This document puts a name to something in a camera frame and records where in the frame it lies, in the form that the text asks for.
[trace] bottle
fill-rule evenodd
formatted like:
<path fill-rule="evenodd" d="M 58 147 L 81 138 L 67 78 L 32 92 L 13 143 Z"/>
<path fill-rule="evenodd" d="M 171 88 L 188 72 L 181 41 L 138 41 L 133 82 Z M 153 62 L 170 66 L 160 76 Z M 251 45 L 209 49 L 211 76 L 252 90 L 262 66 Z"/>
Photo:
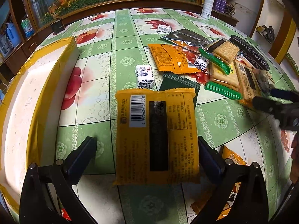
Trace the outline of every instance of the bottle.
<path fill-rule="evenodd" d="M 210 19 L 214 0 L 204 0 L 204 6 L 202 8 L 201 17 Z"/>
<path fill-rule="evenodd" d="M 222 1 L 221 1 L 221 5 L 220 5 L 219 12 L 224 13 L 225 8 L 226 8 L 226 4 L 227 4 L 227 1 L 226 1 L 226 0 L 222 0 Z"/>
<path fill-rule="evenodd" d="M 222 0 L 215 0 L 214 10 L 219 11 Z"/>

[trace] dark green package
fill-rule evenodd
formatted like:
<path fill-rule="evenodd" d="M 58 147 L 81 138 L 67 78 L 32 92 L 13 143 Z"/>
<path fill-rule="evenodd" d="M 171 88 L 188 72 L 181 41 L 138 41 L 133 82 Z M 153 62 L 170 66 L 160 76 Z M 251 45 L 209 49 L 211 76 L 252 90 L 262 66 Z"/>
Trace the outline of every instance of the dark green package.
<path fill-rule="evenodd" d="M 164 91 L 173 88 L 194 88 L 195 97 L 193 98 L 194 108 L 196 106 L 197 95 L 200 89 L 200 84 L 193 82 L 185 77 L 174 74 L 172 72 L 166 72 L 163 74 L 163 82 L 159 91 Z"/>
<path fill-rule="evenodd" d="M 220 85 L 212 81 L 207 82 L 206 85 L 204 86 L 204 89 L 215 93 L 219 93 L 225 97 L 228 97 L 229 99 L 235 99 L 235 100 L 242 99 L 241 93 L 236 92 L 235 90 L 232 90 L 228 87 L 225 87 L 223 85 Z"/>

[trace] white candy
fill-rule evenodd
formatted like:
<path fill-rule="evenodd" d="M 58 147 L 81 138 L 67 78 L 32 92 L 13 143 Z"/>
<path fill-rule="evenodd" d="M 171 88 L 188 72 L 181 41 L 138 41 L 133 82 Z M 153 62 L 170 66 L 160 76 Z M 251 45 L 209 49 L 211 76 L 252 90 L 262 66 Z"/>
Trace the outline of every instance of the white candy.
<path fill-rule="evenodd" d="M 152 67 L 148 66 L 136 66 L 137 76 L 137 88 L 152 89 L 155 83 L 154 75 L 152 73 Z"/>
<path fill-rule="evenodd" d="M 172 31 L 172 27 L 170 27 L 170 26 L 166 26 L 166 25 L 162 25 L 162 24 L 159 24 L 159 25 L 158 25 L 158 28 L 157 28 L 157 31 L 158 31 L 158 32 L 163 32 L 163 33 L 170 34 L 171 31 Z"/>

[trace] white spray bottle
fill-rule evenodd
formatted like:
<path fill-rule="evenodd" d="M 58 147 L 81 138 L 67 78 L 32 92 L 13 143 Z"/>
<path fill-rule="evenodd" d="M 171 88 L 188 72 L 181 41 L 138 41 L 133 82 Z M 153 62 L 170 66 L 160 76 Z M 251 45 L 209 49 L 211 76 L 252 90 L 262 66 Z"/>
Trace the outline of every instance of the white spray bottle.
<path fill-rule="evenodd" d="M 206 19 L 210 19 L 214 0 L 204 0 L 204 6 L 202 8 L 201 16 Z"/>

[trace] orange snack package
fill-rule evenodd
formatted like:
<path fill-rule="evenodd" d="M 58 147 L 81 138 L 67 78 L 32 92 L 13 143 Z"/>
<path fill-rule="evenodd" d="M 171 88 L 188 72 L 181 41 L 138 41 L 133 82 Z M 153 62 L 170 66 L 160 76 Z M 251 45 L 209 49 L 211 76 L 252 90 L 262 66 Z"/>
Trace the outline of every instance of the orange snack package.
<path fill-rule="evenodd" d="M 200 182 L 194 96 L 194 88 L 116 93 L 115 184 Z"/>
<path fill-rule="evenodd" d="M 201 70 L 188 64 L 183 49 L 179 46 L 166 44 L 149 44 L 159 71 L 171 71 L 175 74 L 197 73 Z"/>
<path fill-rule="evenodd" d="M 228 149 L 226 146 L 224 146 L 224 148 L 223 148 L 222 158 L 223 159 L 229 158 L 229 159 L 233 160 L 233 162 L 235 164 L 246 165 L 246 162 L 237 153 Z M 240 184 L 241 183 L 235 183 L 235 186 L 234 186 L 233 190 L 231 191 L 231 195 L 228 198 L 228 200 L 227 200 L 227 202 L 217 220 L 222 219 L 228 215 L 228 213 L 231 210 L 231 207 L 236 199 L 238 190 L 240 188 Z M 214 191 L 214 188 L 208 189 L 201 195 L 200 200 L 191 204 L 190 207 L 197 215 L 202 210 L 202 208 L 207 203 L 207 201 L 210 199 L 211 195 L 213 194 L 213 191 Z"/>

